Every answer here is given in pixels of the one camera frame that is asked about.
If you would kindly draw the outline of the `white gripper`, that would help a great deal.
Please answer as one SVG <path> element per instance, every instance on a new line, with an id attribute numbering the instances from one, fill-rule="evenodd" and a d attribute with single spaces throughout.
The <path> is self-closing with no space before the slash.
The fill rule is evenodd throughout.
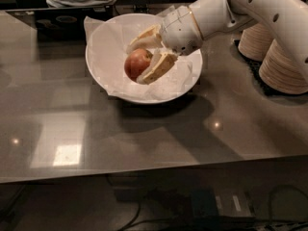
<path id="1" fill-rule="evenodd" d="M 203 43 L 200 30 L 189 7 L 181 6 L 167 14 L 161 23 L 150 26 L 138 34 L 126 48 L 130 54 L 139 48 L 152 49 L 164 46 L 177 55 L 188 56 Z M 137 83 L 149 85 L 170 71 L 178 56 L 172 51 L 156 49 L 149 67 L 137 78 Z"/>

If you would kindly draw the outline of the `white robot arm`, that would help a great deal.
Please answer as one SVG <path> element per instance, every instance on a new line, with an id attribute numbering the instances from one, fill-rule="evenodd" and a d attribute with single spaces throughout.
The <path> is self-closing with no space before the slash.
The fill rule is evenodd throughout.
<path id="1" fill-rule="evenodd" d="M 157 51 L 138 78 L 148 85 L 166 74 L 178 56 L 188 56 L 202 43 L 218 33 L 245 29 L 262 23 L 277 42 L 291 55 L 299 71 L 308 80 L 308 6 L 300 0 L 197 0 L 168 13 L 127 46 L 137 48 L 165 47 Z"/>

